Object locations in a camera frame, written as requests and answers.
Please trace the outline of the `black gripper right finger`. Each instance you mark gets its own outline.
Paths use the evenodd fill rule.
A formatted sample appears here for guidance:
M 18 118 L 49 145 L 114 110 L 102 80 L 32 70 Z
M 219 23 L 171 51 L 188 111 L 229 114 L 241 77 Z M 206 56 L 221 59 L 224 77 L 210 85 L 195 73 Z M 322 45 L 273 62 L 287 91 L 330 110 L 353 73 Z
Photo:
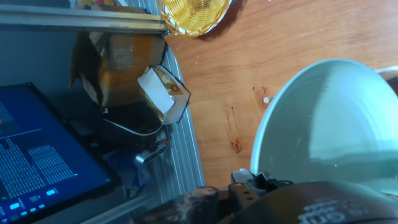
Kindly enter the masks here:
M 289 180 L 277 180 L 270 172 L 253 174 L 247 169 L 231 173 L 229 196 L 238 203 L 238 208 L 247 208 L 266 194 L 292 185 Z

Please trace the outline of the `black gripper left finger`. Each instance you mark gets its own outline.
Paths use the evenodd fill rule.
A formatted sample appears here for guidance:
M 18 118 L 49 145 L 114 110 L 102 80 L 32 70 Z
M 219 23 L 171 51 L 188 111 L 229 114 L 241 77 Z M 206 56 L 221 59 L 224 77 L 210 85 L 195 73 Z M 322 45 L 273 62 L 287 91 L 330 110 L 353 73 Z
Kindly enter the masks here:
M 135 224 L 211 224 L 218 216 L 219 190 L 199 187 L 133 218 Z

